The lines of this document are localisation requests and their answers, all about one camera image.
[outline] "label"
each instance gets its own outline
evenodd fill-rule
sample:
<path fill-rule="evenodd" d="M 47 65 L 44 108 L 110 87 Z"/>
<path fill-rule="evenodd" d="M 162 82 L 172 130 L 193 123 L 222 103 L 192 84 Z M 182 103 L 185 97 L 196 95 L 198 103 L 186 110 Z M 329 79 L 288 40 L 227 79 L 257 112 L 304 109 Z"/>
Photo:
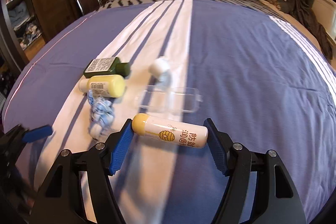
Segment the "label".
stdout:
<path fill-rule="evenodd" d="M 109 82 L 91 82 L 90 89 L 93 96 L 111 97 L 109 92 Z"/>
<path fill-rule="evenodd" d="M 145 124 L 144 135 L 179 145 L 202 148 L 206 144 L 208 130 L 203 126 L 150 116 Z"/>
<path fill-rule="evenodd" d="M 114 60 L 115 57 L 95 59 L 90 63 L 85 72 L 108 71 Z"/>

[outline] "transparent plastic tray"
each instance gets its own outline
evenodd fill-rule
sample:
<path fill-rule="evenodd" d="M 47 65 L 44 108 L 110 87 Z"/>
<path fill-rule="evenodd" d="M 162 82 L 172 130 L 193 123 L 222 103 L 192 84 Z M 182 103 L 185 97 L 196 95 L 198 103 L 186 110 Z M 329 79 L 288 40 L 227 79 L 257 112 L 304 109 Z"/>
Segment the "transparent plastic tray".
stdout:
<path fill-rule="evenodd" d="M 202 102 L 202 96 L 198 89 L 164 88 L 155 85 L 148 85 L 135 100 L 136 106 L 148 112 L 172 114 L 196 112 L 200 102 Z"/>

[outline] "screw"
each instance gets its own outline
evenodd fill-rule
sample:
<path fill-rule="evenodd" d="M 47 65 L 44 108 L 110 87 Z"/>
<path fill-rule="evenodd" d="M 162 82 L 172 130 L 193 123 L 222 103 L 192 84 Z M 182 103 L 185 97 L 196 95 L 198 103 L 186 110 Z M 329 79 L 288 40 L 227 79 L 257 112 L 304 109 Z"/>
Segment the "screw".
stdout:
<path fill-rule="evenodd" d="M 240 144 L 240 143 L 234 143 L 233 144 L 233 148 L 235 150 L 242 150 L 243 149 L 243 146 Z"/>
<path fill-rule="evenodd" d="M 104 147 L 105 147 L 104 143 L 97 143 L 96 144 L 96 149 L 97 150 L 102 150 L 102 149 L 104 149 Z"/>
<path fill-rule="evenodd" d="M 271 157 L 276 157 L 276 156 L 277 156 L 277 153 L 276 153 L 274 150 L 270 150 L 270 151 L 268 151 L 268 154 L 269 154 Z"/>
<path fill-rule="evenodd" d="M 69 150 L 67 149 L 64 149 L 62 152 L 61 152 L 61 156 L 62 157 L 65 157 L 65 156 L 68 156 L 69 155 Z"/>

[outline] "blue gripper pad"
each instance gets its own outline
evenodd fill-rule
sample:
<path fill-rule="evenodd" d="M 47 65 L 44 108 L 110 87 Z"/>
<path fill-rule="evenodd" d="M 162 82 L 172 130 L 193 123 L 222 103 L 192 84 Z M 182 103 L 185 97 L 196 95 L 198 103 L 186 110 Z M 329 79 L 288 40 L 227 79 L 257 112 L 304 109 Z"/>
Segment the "blue gripper pad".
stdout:
<path fill-rule="evenodd" d="M 22 138 L 25 143 L 32 143 L 37 140 L 50 136 L 53 133 L 53 128 L 49 125 L 35 128 L 28 131 Z"/>
<path fill-rule="evenodd" d="M 114 175 L 118 170 L 120 170 L 133 136 L 134 132 L 132 129 L 132 123 L 130 122 L 122 132 L 122 136 L 120 137 L 113 153 L 111 153 L 111 164 L 109 167 L 110 174 Z"/>
<path fill-rule="evenodd" d="M 226 153 L 216 135 L 217 129 L 206 119 L 203 125 L 208 129 L 208 146 L 217 169 L 225 175 L 228 172 Z"/>

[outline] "dark green bottle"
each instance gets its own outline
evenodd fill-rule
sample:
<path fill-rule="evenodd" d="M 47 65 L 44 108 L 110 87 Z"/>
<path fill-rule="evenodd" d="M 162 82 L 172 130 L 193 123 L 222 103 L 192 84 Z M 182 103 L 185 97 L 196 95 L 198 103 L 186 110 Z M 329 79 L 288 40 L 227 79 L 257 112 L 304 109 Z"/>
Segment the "dark green bottle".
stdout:
<path fill-rule="evenodd" d="M 91 78 L 95 75 L 121 75 L 127 77 L 130 73 L 129 63 L 121 63 L 119 57 L 93 59 L 86 66 L 83 75 Z"/>

